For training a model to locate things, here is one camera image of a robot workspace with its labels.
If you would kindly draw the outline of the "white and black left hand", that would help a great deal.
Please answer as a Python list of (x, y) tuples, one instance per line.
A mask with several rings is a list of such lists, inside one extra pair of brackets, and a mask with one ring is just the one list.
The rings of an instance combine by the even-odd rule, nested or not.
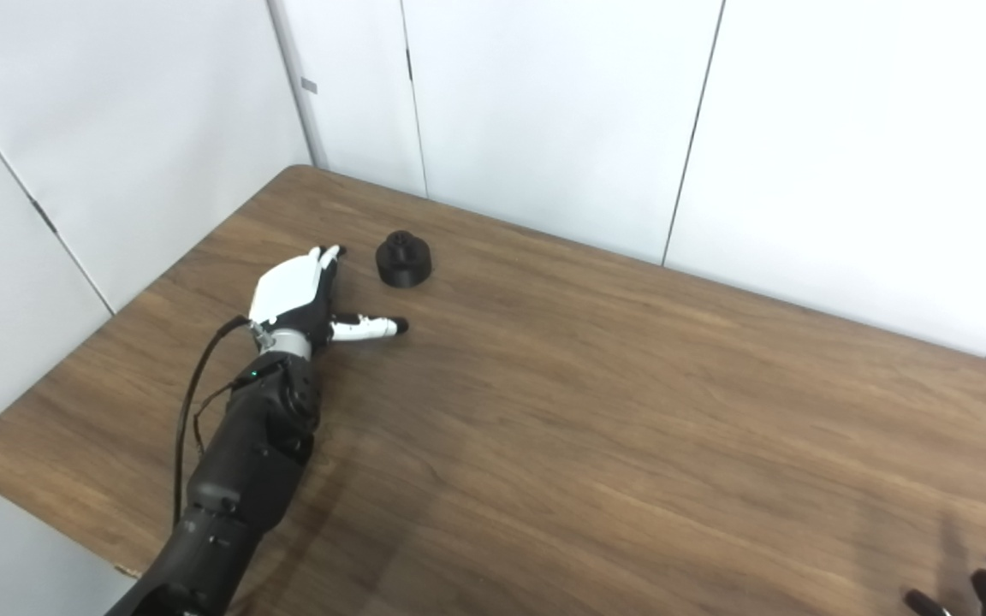
[(267, 270), (258, 279), (249, 309), (249, 327), (258, 353), (312, 358), (336, 342), (395, 338), (408, 320), (334, 311), (334, 283), (343, 246), (316, 246)]

